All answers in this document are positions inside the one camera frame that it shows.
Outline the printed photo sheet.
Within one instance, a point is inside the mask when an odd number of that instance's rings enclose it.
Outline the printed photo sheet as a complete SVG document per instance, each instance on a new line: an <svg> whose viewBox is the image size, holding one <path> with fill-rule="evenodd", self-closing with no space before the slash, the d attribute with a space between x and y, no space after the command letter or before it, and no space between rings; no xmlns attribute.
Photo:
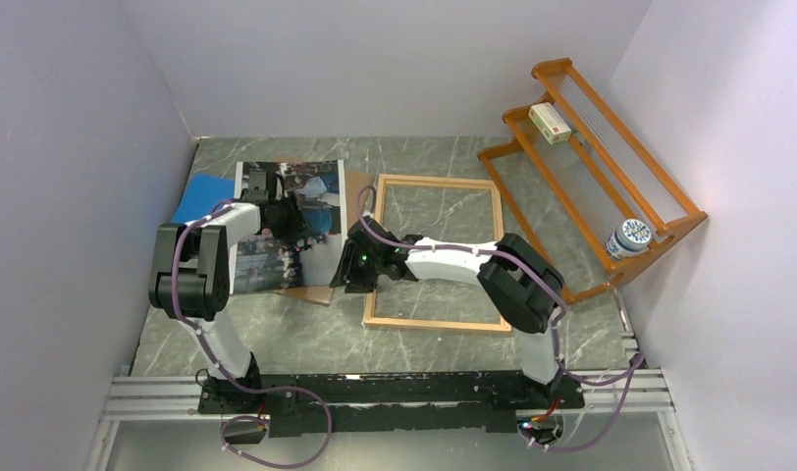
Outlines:
<svg viewBox="0 0 797 471"><path fill-rule="evenodd" d="M239 162L235 195L261 204L262 228L232 249L232 292L326 287L345 243L341 160Z"/></svg>

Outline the light wooden picture frame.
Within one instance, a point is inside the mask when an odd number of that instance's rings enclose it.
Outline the light wooden picture frame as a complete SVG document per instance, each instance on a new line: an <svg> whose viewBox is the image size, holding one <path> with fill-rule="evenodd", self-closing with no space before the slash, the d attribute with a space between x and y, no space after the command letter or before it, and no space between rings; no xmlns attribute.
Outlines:
<svg viewBox="0 0 797 471"><path fill-rule="evenodd" d="M386 190L391 185L486 190L490 194L495 238L501 238L504 235L505 227L502 197L496 185L492 181L381 174L377 183L377 194L374 196L375 209L373 210L375 219L378 222L380 222L381 218L384 216ZM434 329L461 332L509 333L511 331L511 325L502 316L499 316L499 321L497 323L485 324L477 322L388 318L378 317L376 315L376 304L377 294L375 292L368 293L364 301L364 314L362 319L362 324L364 326Z"/></svg>

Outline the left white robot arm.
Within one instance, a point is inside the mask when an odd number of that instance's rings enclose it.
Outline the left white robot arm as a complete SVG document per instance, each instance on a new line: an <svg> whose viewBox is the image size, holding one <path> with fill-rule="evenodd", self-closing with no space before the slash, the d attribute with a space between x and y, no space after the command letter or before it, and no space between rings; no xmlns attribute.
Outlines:
<svg viewBox="0 0 797 471"><path fill-rule="evenodd" d="M237 196L217 202L197 219L158 228L150 304L193 337L206 358L213 389L224 390L227 403L239 412L254 410L264 388L256 358L227 312L230 250L263 232L293 242L305 229L297 199L276 171L251 175Z"/></svg>

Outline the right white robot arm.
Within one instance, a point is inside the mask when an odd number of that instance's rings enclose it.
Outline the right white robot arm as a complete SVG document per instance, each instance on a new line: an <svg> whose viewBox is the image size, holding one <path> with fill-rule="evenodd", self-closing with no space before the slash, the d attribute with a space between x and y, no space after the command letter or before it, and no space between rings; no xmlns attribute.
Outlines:
<svg viewBox="0 0 797 471"><path fill-rule="evenodd" d="M365 216L347 233L333 288L370 293L380 277L393 281L449 281L481 288L515 332L525 400L544 407L560 391L562 361L557 326L567 307L563 276L515 234L483 243L397 238Z"/></svg>

